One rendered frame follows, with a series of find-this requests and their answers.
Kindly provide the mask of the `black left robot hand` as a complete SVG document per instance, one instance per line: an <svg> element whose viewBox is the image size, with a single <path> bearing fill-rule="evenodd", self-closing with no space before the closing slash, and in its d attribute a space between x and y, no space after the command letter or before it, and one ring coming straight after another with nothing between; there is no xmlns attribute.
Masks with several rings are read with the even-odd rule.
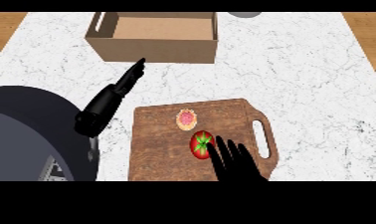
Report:
<svg viewBox="0 0 376 224"><path fill-rule="evenodd" d="M140 59L128 68L115 84L109 84L96 94L86 108L75 116L75 132L96 137L108 126L118 111L122 99L145 74L146 59Z"/></svg>

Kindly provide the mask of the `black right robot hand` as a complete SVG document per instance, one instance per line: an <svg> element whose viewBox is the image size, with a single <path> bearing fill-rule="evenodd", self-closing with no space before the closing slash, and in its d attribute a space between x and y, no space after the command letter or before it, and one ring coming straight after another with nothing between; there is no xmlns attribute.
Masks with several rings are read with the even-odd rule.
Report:
<svg viewBox="0 0 376 224"><path fill-rule="evenodd" d="M243 144L215 137L217 146L207 144L208 155L217 180L220 182L265 182L254 158Z"/></svg>

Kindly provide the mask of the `red tomato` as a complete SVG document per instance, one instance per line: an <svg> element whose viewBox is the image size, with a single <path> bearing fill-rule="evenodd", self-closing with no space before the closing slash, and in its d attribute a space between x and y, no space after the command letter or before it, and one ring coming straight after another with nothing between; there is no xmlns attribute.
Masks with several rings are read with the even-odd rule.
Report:
<svg viewBox="0 0 376 224"><path fill-rule="evenodd" d="M208 144L215 145L215 138L208 131L201 130L193 134L189 142L190 153L198 159L209 158L209 153L207 150Z"/></svg>

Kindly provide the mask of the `brown wooden cutting board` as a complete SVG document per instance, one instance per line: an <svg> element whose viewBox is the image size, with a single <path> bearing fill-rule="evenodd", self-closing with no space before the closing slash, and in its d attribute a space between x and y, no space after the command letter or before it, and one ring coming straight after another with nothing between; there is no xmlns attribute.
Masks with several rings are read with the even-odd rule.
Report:
<svg viewBox="0 0 376 224"><path fill-rule="evenodd" d="M189 131L177 126L183 109L196 114L196 126ZM279 158L270 123L248 101L235 99L136 108L130 180L217 180L211 161L198 159L189 149L190 137L201 130L242 143L263 177L270 177Z"/></svg>

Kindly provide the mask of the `brown cardboard box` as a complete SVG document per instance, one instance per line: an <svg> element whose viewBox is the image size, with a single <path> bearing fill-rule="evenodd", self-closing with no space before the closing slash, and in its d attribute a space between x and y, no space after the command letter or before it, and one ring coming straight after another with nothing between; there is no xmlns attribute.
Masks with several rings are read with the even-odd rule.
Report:
<svg viewBox="0 0 376 224"><path fill-rule="evenodd" d="M96 12L86 40L106 62L212 64L214 12Z"/></svg>

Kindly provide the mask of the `pink frosted cupcake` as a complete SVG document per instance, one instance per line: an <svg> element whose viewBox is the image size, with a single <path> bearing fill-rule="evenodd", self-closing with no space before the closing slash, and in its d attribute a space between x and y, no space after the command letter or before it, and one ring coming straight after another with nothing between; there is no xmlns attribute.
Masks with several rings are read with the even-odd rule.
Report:
<svg viewBox="0 0 376 224"><path fill-rule="evenodd" d="M181 130L189 131L196 126L196 114L190 109L180 110L177 114L177 126Z"/></svg>

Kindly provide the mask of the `grey round object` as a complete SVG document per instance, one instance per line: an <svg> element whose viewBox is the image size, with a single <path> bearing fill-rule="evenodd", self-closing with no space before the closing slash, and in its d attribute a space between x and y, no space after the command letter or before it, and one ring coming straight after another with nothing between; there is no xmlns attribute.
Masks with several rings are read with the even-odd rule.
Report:
<svg viewBox="0 0 376 224"><path fill-rule="evenodd" d="M236 18L254 18L261 12L227 12Z"/></svg>

